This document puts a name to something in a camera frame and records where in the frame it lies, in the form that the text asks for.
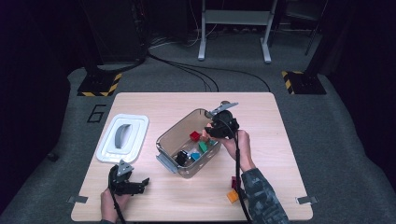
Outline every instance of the clear plastic bin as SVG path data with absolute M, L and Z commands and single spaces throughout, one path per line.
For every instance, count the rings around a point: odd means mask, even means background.
M 205 116 L 205 112 L 204 109 L 195 109 L 158 138 L 156 145 L 160 154 L 157 160 L 172 173 L 191 178 L 219 152 L 221 144 L 217 141 L 191 140 L 191 133 L 197 132 L 201 135 L 206 124 L 211 122 L 211 119 Z M 177 154 L 180 151 L 187 153 L 186 162 L 183 164 L 177 162 Z

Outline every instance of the metal bracket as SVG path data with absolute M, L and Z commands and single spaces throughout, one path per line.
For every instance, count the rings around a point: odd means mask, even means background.
M 157 160 L 166 168 L 168 169 L 170 172 L 172 172 L 173 174 L 177 173 L 177 166 L 174 165 L 171 161 L 168 160 L 168 158 L 166 158 L 165 155 L 163 155 L 162 153 L 160 153 L 160 155 L 156 156 Z
M 128 172 L 132 172 L 134 167 L 128 162 L 120 160 L 119 170 L 117 171 L 117 176 L 125 175 Z
M 67 200 L 68 203 L 86 203 L 88 200 L 88 197 L 84 196 L 70 196 L 70 198 Z
M 313 204 L 313 203 L 318 203 L 319 200 L 315 196 L 313 196 L 313 197 L 306 196 L 306 197 L 302 197 L 302 198 L 296 198 L 296 202 L 298 204 L 304 204 L 304 203 Z
M 228 101 L 222 101 L 220 106 L 212 111 L 207 111 L 205 112 L 205 116 L 209 119 L 212 119 L 215 115 L 217 115 L 219 112 L 224 111 L 230 107 L 233 107 L 235 105 L 238 105 L 238 103 L 230 103 Z

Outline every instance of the tabletop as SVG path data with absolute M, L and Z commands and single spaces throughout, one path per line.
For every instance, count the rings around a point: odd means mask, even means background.
M 222 101 L 238 105 L 229 109 L 240 129 L 250 134 L 251 154 L 256 166 L 273 186 L 290 220 L 313 216 L 310 204 L 298 204 L 306 196 L 290 141 L 280 116 L 275 96 L 269 92 L 122 92 L 109 111 L 98 145 L 110 121 L 118 114 L 148 117 L 148 130 L 130 177 L 131 182 L 150 178 L 143 194 L 129 201 L 124 218 L 129 221 L 238 221 L 246 220 L 240 203 L 230 203 L 235 162 L 221 146 L 195 176 L 185 179 L 169 172 L 156 156 L 157 139 L 197 108 L 213 110 Z M 101 219 L 100 193 L 106 189 L 107 175 L 114 163 L 100 162 L 92 156 L 71 218 L 75 221 Z

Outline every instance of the human hand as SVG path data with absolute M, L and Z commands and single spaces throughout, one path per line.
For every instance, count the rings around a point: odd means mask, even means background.
M 211 137 L 205 129 L 203 130 L 202 134 L 203 138 L 211 138 L 216 141 L 222 143 L 225 148 L 227 148 L 228 153 L 230 156 L 236 160 L 236 144 L 234 139 L 228 138 L 213 138 Z M 240 167 L 242 172 L 248 171 L 250 169 L 256 168 L 256 165 L 251 159 L 251 151 L 250 151 L 250 136 L 244 130 L 238 130 L 237 134 L 235 135 L 237 138 L 238 146 L 239 146 L 239 155 L 240 155 Z
M 122 212 L 125 209 L 129 199 L 131 198 L 131 195 L 123 194 L 120 196 L 115 194 L 114 196 Z M 100 198 L 101 198 L 102 219 L 116 223 L 119 215 L 117 214 L 117 210 L 114 208 L 114 201 L 113 198 L 111 197 L 110 189 L 105 189 L 105 191 L 101 193 Z

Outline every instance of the orange block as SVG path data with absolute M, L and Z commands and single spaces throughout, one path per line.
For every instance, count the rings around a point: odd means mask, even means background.
M 239 199 L 238 193 L 236 192 L 235 189 L 233 189 L 227 193 L 227 198 L 228 200 L 230 200 L 231 203 L 234 203 Z

